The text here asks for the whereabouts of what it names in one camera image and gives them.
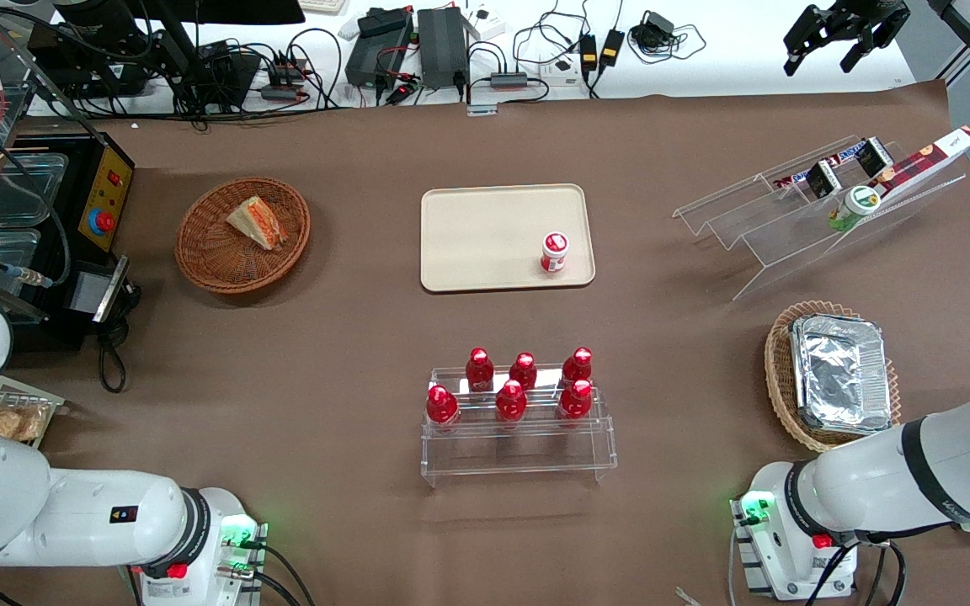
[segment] red bottle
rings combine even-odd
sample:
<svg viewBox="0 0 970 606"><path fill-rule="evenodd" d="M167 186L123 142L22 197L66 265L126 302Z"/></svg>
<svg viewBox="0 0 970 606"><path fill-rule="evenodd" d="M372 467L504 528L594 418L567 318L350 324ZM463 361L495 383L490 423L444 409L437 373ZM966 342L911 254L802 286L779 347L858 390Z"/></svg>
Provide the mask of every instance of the red bottle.
<svg viewBox="0 0 970 606"><path fill-rule="evenodd" d="M556 417L559 418L582 418L589 414L589 409L594 405L588 380L576 380L559 396L559 407L556 409Z"/></svg>
<svg viewBox="0 0 970 606"><path fill-rule="evenodd" d="M496 392L497 421L519 421L526 414L526 394L517 380L508 379Z"/></svg>
<svg viewBox="0 0 970 606"><path fill-rule="evenodd" d="M492 391L493 370L493 361L488 359L488 352L474 348L470 352L470 361L466 362L466 383L470 385L470 391Z"/></svg>
<svg viewBox="0 0 970 606"><path fill-rule="evenodd" d="M523 386L523 391L534 389L538 383L538 364L534 361L534 354L523 352L515 358L515 364L511 364L508 371L508 379L515 379Z"/></svg>
<svg viewBox="0 0 970 606"><path fill-rule="evenodd" d="M563 384L570 385L576 380L589 380L589 361L593 354L588 348L578 348L571 357L563 362Z"/></svg>
<svg viewBox="0 0 970 606"><path fill-rule="evenodd" d="M429 388L429 398L424 403L424 411L434 423L454 425L459 421L459 402L443 385Z"/></svg>

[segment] red switch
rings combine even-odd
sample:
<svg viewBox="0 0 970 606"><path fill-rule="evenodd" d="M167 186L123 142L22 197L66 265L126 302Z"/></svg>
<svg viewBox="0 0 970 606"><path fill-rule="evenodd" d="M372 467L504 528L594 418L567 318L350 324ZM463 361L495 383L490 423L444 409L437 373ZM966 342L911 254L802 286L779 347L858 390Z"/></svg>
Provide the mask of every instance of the red switch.
<svg viewBox="0 0 970 606"><path fill-rule="evenodd" d="M108 211L101 210L96 215L96 227L99 227L99 230L104 233L113 231L115 229L115 216Z"/></svg>
<svg viewBox="0 0 970 606"><path fill-rule="evenodd" d="M815 534L815 536L811 537L811 542L815 544L815 549L833 547L833 537L828 534Z"/></svg>
<svg viewBox="0 0 970 606"><path fill-rule="evenodd" d="M172 579L185 579L185 572L188 571L189 568L182 563L167 566L167 576Z"/></svg>

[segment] brown wicker basket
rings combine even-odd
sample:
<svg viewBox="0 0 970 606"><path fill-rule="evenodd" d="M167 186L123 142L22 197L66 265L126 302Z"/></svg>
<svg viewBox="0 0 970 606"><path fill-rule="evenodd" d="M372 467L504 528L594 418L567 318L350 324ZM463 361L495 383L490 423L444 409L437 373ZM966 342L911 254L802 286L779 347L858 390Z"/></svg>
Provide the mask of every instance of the brown wicker basket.
<svg viewBox="0 0 970 606"><path fill-rule="evenodd" d="M227 223L227 216L251 196L261 196L290 235L280 249L264 250ZM239 295L285 276L309 241L309 207L282 181L236 179L200 196L178 228L174 258L186 279L220 295Z"/></svg>
<svg viewBox="0 0 970 606"><path fill-rule="evenodd" d="M848 444L862 436L853 433L839 433L824 429L811 429L801 421L796 406L796 372L792 362L792 340L789 327L797 318L811 314L832 314L849 318L860 318L850 308L838 306L827 300L805 300L786 308L777 317L765 340L765 383L770 388L770 401L773 411L781 419L782 425L800 444L815 452L823 453L833 446ZM900 389L897 387L897 371L893 362L886 359L886 377L889 382L889 402L893 411L893 425L900 424Z"/></svg>

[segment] acrylic display stand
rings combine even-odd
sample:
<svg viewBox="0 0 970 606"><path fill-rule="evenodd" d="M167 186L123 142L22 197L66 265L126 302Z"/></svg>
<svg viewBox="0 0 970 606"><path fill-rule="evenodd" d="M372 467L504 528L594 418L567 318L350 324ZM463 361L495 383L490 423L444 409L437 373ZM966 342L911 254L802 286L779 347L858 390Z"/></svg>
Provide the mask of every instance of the acrylic display stand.
<svg viewBox="0 0 970 606"><path fill-rule="evenodd" d="M824 199L816 199L806 181L789 184L785 188L774 185L774 181L804 172L815 162L846 150L859 141L855 136L840 139L721 189L673 213L673 218L684 219L686 226L697 237L707 230L712 231L725 250L742 249L754 256L759 266L758 273L732 300L887 227L896 226L938 197L931 194L941 192L965 178L963 169L954 166L954 162L936 166L908 187L895 189L893 197L887 196L880 210L863 218L857 226L844 233L829 226L830 211L838 206L840 197L846 195L848 189L871 180L863 173L855 157L833 168L843 188ZM888 143L885 148L895 162L904 160L911 153L905 153L897 143Z"/></svg>
<svg viewBox="0 0 970 606"><path fill-rule="evenodd" d="M517 423L496 419L496 391L507 372L493 377L492 392L470 392L466 371L439 368L429 386L443 385L459 402L459 422L440 426L423 415L421 476L433 487L443 476L531 471L593 471L600 481L616 468L616 439L600 388L594 405L579 419L556 418L562 389L561 364L539 364L536 388L526 392L525 416Z"/></svg>

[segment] white desk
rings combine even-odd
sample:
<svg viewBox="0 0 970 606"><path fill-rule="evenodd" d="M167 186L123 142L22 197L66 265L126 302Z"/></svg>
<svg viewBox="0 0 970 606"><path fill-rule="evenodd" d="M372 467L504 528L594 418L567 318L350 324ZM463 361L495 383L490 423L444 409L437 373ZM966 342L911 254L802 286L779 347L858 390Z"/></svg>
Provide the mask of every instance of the white desk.
<svg viewBox="0 0 970 606"><path fill-rule="evenodd" d="M434 8L439 0L415 3L415 8ZM480 0L462 0L476 7ZM586 13L590 28L597 35L598 49L605 41L609 27L616 19L619 0L588 0ZM688 61L664 61L657 65L643 65L635 57L630 47L624 45L616 66L605 72L597 93L601 97L641 97L646 95L669 95L674 97L719 96L719 95L776 95L777 93L842 93L882 91L915 82L908 64L904 61L896 43L885 50L874 50L855 67L852 73L840 72L839 62L850 48L848 42L836 42L825 49L816 50L805 59L794 77L786 77L784 66L786 53L785 33L796 22L800 12L809 0L765 0L752 3L750 0L716 0L711 3L663 3L661 0L625 0L620 16L619 29L627 31L639 22L644 10L655 10L677 24L695 24L706 39L705 50ZM288 26L226 26L225 24L202 24L200 42L238 39L242 43L264 42L277 50L285 48L293 35L308 27L321 27L335 32L369 7L393 8L401 5L382 3L381 0L348 0L340 15L307 13L306 23ZM493 38L508 55L509 68L513 68L511 57L512 35L517 29L533 24L542 12L550 10L550 0L493 0L493 10L504 16L508 22L507 34ZM559 0L561 12L581 13L580 0ZM555 24L565 35L573 40L578 38L578 20L566 17L550 17L546 23ZM193 32L192 24L186 30ZM303 35L301 45L311 53L326 84L335 77L336 53L332 40L320 32ZM353 49L353 42L339 40L344 61ZM686 46L681 49L685 54ZM551 57L558 50L545 42L538 32L520 56L527 58ZM488 53L474 53L471 62L471 81L488 76L495 69L496 61ZM536 76L536 66L523 65L529 76ZM404 72L419 72L418 57L412 55L403 62ZM254 88L266 84L265 76L258 76ZM526 91L496 93L490 91L486 83L474 88L475 104L496 103L498 100L534 97L543 92L542 88L529 88ZM365 96L369 105L374 103L371 91ZM357 89L350 88L342 72L338 74L338 84L332 95L333 100L344 106L358 107L360 97ZM586 98L585 88L553 88L549 99ZM458 95L454 88L424 93L421 104L455 103ZM170 111L170 91L161 80L151 81L142 96L123 98L123 105L131 114L162 114ZM259 93L250 93L246 109L265 110L282 106L281 103L265 101ZM300 108L312 107L312 103ZM50 115L50 109L37 101L29 112L31 115Z"/></svg>

